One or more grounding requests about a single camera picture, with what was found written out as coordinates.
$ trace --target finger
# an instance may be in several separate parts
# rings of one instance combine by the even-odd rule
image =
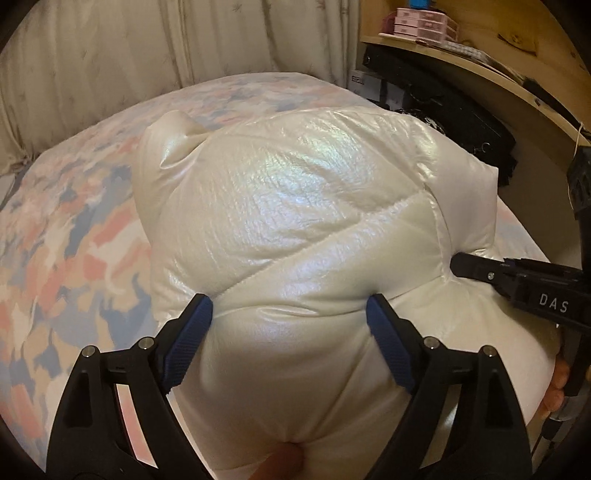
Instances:
[[[562,390],[548,390],[544,395],[543,403],[550,411],[557,411],[564,401],[564,392]]]
[[[304,452],[295,443],[282,443],[248,480],[290,480],[304,465]]]
[[[561,390],[569,380],[570,367],[563,358],[556,358],[556,365],[554,366],[554,374],[550,385]]]

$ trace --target pearlescent white fabric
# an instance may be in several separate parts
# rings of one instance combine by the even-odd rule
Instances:
[[[376,108],[280,113],[206,140],[195,132],[182,113],[162,117],[132,181],[155,318],[177,317],[197,292],[213,300],[176,395],[218,478],[247,478],[279,442],[303,446],[298,478],[365,476],[408,403],[365,322],[376,292],[450,348],[496,346],[532,417],[556,331],[449,269],[457,251],[503,254],[494,168]]]

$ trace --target floral bedspread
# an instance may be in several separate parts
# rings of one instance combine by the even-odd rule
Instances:
[[[39,157],[0,212],[0,414],[42,468],[80,349],[128,348],[156,330],[150,245],[129,166],[144,129],[174,109],[218,129],[296,108],[368,104],[303,74],[237,75],[135,105]],[[508,247],[543,258],[502,203],[498,223]],[[121,398],[136,454],[149,462],[131,398]]]

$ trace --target black clamp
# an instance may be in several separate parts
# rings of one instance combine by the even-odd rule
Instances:
[[[166,394],[179,385],[212,321],[212,302],[198,294],[155,337],[127,350],[82,349],[61,397],[47,452],[51,480],[212,480],[174,415]],[[128,385],[158,468],[135,455],[119,405]]]
[[[412,395],[400,424],[365,480],[525,480],[530,447],[519,402],[496,349],[450,350],[423,338],[383,295],[369,298],[367,322],[397,384]],[[443,457],[420,468],[451,385],[462,390]]]

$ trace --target curtain fold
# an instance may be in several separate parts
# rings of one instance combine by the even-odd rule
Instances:
[[[249,72],[345,86],[359,0],[40,0],[0,54],[0,174],[131,105]]]

